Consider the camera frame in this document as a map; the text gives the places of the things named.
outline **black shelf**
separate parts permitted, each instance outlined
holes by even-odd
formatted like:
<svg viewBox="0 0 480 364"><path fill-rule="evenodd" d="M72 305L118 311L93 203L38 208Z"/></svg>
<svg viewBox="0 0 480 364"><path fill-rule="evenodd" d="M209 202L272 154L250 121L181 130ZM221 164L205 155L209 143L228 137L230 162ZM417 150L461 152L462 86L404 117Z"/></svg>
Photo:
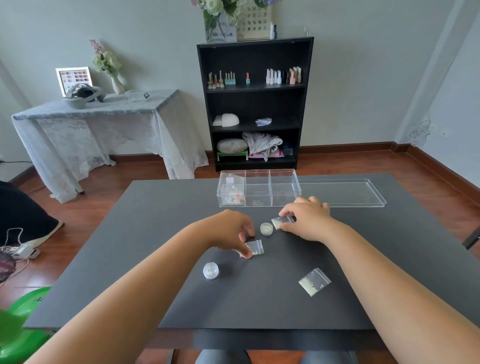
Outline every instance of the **black shelf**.
<svg viewBox="0 0 480 364"><path fill-rule="evenodd" d="M227 132L271 132L273 130L298 129L300 125L293 117L276 117L272 118L272 122L265 126L257 126L254 119L240 120L240 123L234 126L212 126L210 131L212 133L227 133Z"/></svg>
<svg viewBox="0 0 480 364"><path fill-rule="evenodd" d="M213 152L226 138L242 138L242 132L260 132L276 135L293 147L293 155L282 158L245 160L238 157L215 158L215 169L251 170L296 168L300 146L305 101L307 98L313 37L258 40L236 43L197 45L200 73L204 88L205 106ZM302 82L294 85L267 85L267 69L286 71L300 67ZM208 89L208 74L222 76L235 73L236 85ZM246 74L251 84L245 84ZM213 126L216 115L232 113L240 123L223 128ZM257 126L257 118L272 118L267 126Z"/></svg>
<svg viewBox="0 0 480 364"><path fill-rule="evenodd" d="M282 91L293 88L305 88L305 83L299 84L281 84L281 85L267 85L265 84L245 84L245 85L225 85L224 88L208 89L208 94L220 94L224 92L257 92L257 91Z"/></svg>

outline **person's left hand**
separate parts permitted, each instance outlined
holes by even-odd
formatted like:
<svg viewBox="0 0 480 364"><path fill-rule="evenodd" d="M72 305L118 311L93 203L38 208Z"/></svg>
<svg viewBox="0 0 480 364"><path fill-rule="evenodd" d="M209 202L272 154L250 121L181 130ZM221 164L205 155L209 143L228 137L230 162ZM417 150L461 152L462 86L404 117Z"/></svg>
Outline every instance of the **person's left hand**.
<svg viewBox="0 0 480 364"><path fill-rule="evenodd" d="M255 236L252 219L238 211L225 210L219 214L193 223L199 234L207 238L209 247L233 249L245 258L252 257L252 251L245 245L245 229L249 236Z"/></svg>

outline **white vase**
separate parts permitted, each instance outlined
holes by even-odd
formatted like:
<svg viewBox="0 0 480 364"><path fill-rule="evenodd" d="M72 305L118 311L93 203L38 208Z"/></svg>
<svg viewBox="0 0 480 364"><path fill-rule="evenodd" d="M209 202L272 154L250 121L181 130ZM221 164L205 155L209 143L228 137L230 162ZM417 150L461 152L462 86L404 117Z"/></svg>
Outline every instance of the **white vase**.
<svg viewBox="0 0 480 364"><path fill-rule="evenodd" d="M119 95L124 94L125 86L120 82L119 78L114 75L111 75L110 77L112 78L113 91Z"/></svg>

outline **forearm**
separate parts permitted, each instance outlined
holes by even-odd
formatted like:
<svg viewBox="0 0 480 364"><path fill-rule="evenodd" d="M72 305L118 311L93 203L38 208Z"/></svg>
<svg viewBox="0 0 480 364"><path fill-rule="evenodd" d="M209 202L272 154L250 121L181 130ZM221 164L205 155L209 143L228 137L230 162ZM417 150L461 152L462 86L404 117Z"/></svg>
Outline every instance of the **forearm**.
<svg viewBox="0 0 480 364"><path fill-rule="evenodd" d="M323 242L400 363L473 363L480 358L475 325L350 227L338 223L331 236Z"/></svg>
<svg viewBox="0 0 480 364"><path fill-rule="evenodd" d="M186 227L93 300L28 364L131 364L208 248Z"/></svg>

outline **table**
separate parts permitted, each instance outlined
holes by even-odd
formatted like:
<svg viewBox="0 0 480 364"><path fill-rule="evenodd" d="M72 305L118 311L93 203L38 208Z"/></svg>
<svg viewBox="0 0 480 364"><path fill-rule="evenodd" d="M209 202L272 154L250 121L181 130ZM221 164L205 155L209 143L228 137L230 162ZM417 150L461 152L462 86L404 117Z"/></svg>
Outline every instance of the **table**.
<svg viewBox="0 0 480 364"><path fill-rule="evenodd" d="M300 176L300 185L302 180L312 178ZM387 201L386 206L332 208L332 215L351 225L388 258L480 326L480 263L391 175L314 178L369 178ZM62 327L181 228L221 211L216 198L217 182L132 182L25 326ZM384 347L338 262L324 245L283 231L275 231L270 237L260 235L260 224L277 216L279 208L238 210L253 219L265 254L246 260L233 251L208 250L193 268L150 347ZM202 268L211 261L218 264L220 275L206 281ZM298 280L316 267L332 283L310 297Z"/></svg>
<svg viewBox="0 0 480 364"><path fill-rule="evenodd" d="M78 181L102 165L109 152L134 140L163 157L171 179L194 178L208 159L178 90L107 95L73 109L62 100L12 115L13 124L52 197L61 203L83 191Z"/></svg>

